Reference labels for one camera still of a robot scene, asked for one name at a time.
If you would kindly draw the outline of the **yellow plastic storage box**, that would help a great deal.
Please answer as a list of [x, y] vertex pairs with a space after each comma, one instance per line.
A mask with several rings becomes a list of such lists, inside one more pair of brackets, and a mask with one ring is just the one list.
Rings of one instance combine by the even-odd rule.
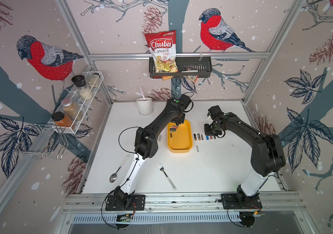
[[[178, 128], [171, 130], [172, 126], [178, 126]], [[180, 125], [170, 122], [167, 126], [167, 136], [167, 146], [172, 153], [188, 153], [193, 147], [191, 124], [188, 120]]]

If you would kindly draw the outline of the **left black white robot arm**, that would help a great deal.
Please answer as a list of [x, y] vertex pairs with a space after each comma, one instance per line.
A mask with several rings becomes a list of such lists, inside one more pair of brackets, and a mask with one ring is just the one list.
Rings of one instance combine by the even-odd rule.
[[119, 205], [128, 209], [132, 205], [132, 197], [135, 193], [139, 179], [138, 173], [148, 159], [154, 157], [158, 151], [158, 137], [169, 123], [183, 124], [187, 108], [194, 106], [191, 97], [186, 94], [180, 98], [170, 98], [165, 108], [148, 126], [138, 127], [134, 143], [134, 158], [122, 184], [113, 191], [113, 196]]

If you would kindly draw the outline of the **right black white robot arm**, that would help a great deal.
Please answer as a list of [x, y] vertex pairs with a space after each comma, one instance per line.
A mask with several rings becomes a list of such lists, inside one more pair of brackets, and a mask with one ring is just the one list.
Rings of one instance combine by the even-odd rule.
[[262, 208], [260, 189], [270, 176], [286, 164], [279, 136], [255, 129], [234, 113], [222, 112], [218, 105], [209, 108], [207, 116], [212, 119], [211, 124], [204, 125], [207, 136], [222, 138], [226, 131], [231, 131], [252, 148], [250, 159], [252, 170], [246, 180], [237, 187], [235, 194], [221, 194], [219, 202], [226, 210]]

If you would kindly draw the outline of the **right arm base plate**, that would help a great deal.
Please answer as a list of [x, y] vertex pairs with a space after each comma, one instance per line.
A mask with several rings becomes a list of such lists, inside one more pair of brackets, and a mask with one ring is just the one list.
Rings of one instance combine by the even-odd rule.
[[260, 194], [252, 197], [237, 193], [221, 194], [220, 202], [226, 210], [262, 209]]

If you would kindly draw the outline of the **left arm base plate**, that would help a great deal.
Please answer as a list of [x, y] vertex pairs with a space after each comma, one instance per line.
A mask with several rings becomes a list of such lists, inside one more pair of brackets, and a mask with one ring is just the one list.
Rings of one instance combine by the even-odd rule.
[[143, 211], [145, 209], [145, 195], [134, 195], [128, 208], [121, 206], [114, 195], [110, 195], [106, 201], [105, 211]]

